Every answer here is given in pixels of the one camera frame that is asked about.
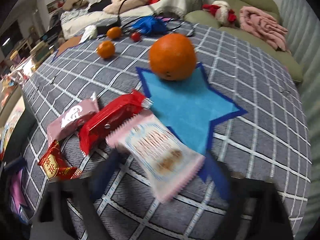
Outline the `large orange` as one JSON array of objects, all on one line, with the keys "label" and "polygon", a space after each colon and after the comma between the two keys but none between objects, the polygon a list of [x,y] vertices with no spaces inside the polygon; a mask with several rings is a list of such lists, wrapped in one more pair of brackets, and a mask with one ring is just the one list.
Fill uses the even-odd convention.
[{"label": "large orange", "polygon": [[188,37],[178,33],[164,35],[149,50],[151,71],[159,78],[180,81],[189,78],[197,57]]}]

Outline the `pink cranberry cookie packet back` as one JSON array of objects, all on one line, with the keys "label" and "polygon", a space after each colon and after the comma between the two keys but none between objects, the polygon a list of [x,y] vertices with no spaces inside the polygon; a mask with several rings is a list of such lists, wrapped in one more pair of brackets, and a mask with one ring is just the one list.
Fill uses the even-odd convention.
[{"label": "pink cranberry cookie packet back", "polygon": [[147,174],[161,203],[169,201],[191,181],[205,157],[180,142],[150,110],[126,120],[106,137],[108,146],[131,153]]}]

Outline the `long red snack packet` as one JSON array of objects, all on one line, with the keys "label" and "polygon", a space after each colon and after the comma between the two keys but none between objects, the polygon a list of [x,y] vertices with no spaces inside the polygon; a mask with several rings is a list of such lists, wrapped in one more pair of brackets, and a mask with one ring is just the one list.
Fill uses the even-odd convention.
[{"label": "long red snack packet", "polygon": [[125,120],[144,109],[149,109],[151,105],[152,101],[137,90],[112,100],[80,128],[80,149],[83,154],[89,155],[93,146],[106,138]]}]

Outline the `pink felt star near tray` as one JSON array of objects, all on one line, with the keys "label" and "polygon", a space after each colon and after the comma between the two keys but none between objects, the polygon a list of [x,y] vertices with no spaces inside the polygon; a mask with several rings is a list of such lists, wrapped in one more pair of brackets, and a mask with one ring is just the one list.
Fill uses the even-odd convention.
[{"label": "pink felt star near tray", "polygon": [[12,213],[25,225],[30,221],[30,207],[22,191],[22,173],[24,168],[15,173],[10,184],[10,208]]}]

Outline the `small tangerine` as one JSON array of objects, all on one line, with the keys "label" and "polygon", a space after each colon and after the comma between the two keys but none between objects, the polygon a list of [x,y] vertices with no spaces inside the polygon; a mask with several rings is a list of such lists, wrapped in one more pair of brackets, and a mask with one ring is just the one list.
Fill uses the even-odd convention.
[{"label": "small tangerine", "polygon": [[115,46],[111,41],[103,41],[97,47],[97,54],[103,59],[109,59],[115,54]]},{"label": "small tangerine", "polygon": [[116,40],[119,39],[122,36],[122,31],[121,31],[121,27],[112,27],[110,28],[107,33],[106,36],[112,40]]}]

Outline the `red chinese snack packet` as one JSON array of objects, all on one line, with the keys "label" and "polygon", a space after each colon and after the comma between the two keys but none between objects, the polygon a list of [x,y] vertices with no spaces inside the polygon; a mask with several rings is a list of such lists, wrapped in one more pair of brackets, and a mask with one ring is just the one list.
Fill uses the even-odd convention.
[{"label": "red chinese snack packet", "polygon": [[79,178],[82,174],[82,171],[79,168],[67,164],[57,140],[54,140],[51,143],[47,152],[38,162],[38,165],[43,168],[49,180],[71,180]]}]

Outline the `pink folded blanket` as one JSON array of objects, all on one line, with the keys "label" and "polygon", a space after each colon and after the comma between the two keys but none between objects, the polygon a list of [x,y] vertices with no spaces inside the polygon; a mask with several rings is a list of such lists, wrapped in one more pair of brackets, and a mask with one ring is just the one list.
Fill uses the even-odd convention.
[{"label": "pink folded blanket", "polygon": [[289,51],[286,42],[288,30],[268,13],[256,7],[242,7],[239,12],[240,29],[260,38],[274,50]]}]

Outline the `small tangerine near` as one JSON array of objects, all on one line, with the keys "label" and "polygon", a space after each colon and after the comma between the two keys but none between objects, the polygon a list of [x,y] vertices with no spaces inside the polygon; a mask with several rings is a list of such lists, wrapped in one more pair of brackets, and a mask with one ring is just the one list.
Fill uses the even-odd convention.
[{"label": "small tangerine near", "polygon": [[97,47],[97,54],[103,59],[109,59],[115,54],[115,46],[111,41],[103,41]]}]

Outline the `pink cranberry cookie packet front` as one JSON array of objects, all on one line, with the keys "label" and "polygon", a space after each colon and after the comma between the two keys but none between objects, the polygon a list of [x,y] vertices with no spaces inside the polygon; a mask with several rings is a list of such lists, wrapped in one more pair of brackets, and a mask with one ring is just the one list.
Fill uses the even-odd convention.
[{"label": "pink cranberry cookie packet front", "polygon": [[15,106],[9,115],[8,120],[6,121],[4,127],[1,128],[1,154],[4,154],[5,149],[7,148],[9,139],[16,127],[20,117],[22,116],[25,107]]}]

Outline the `plain pink snack packet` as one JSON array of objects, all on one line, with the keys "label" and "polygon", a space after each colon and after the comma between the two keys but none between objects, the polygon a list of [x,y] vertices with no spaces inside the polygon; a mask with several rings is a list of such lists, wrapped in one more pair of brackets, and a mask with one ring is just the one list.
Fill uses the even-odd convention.
[{"label": "plain pink snack packet", "polygon": [[92,116],[99,112],[97,94],[82,100],[69,108],[64,114],[52,121],[47,127],[48,146],[54,140],[61,141],[83,126]]}]

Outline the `white crumpled tissue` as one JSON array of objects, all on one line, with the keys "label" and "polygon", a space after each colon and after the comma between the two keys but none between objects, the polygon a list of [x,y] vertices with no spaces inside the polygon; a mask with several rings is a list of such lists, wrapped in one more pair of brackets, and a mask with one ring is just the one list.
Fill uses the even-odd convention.
[{"label": "white crumpled tissue", "polygon": [[95,39],[97,38],[97,35],[98,35],[97,27],[95,25],[88,25],[85,28],[85,31],[79,41],[79,44],[84,43],[88,40]]}]

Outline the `pink cranberry cookie packet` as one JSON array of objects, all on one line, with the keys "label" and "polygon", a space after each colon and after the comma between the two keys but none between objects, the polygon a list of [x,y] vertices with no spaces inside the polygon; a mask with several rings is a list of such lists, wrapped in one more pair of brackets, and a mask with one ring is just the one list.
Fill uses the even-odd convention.
[{"label": "pink cranberry cookie packet", "polygon": [[15,106],[9,115],[8,120],[6,121],[4,127],[1,128],[1,154],[4,154],[5,149],[7,148],[9,139],[16,127],[20,117],[22,116],[25,107]]},{"label": "pink cranberry cookie packet", "polygon": [[126,120],[106,137],[108,146],[131,153],[147,174],[161,203],[169,201],[191,181],[205,157],[180,142],[150,110]]}]

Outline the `pile of snack bags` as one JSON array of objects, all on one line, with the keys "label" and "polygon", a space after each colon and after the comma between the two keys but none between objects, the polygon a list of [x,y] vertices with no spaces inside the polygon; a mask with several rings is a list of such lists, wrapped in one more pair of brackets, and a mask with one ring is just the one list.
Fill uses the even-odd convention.
[{"label": "pile of snack bags", "polygon": [[30,56],[13,68],[9,74],[5,75],[1,80],[1,109],[3,109],[13,91],[18,86],[23,87],[35,70],[36,65]]}]

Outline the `white sofa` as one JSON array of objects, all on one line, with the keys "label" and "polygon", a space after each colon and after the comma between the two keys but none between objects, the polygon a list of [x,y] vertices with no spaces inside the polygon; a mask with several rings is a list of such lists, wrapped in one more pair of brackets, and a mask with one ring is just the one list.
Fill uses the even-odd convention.
[{"label": "white sofa", "polygon": [[60,17],[65,39],[80,33],[88,25],[107,18],[147,16],[153,12],[183,18],[192,11],[195,0],[69,0]]}]

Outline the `red white plush toy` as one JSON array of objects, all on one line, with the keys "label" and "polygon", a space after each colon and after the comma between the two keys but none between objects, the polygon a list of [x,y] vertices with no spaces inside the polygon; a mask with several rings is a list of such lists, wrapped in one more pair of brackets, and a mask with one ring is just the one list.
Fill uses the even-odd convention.
[{"label": "red white plush toy", "polygon": [[204,4],[202,10],[213,15],[221,26],[234,27],[236,24],[236,14],[225,1],[214,1],[212,4]]}]

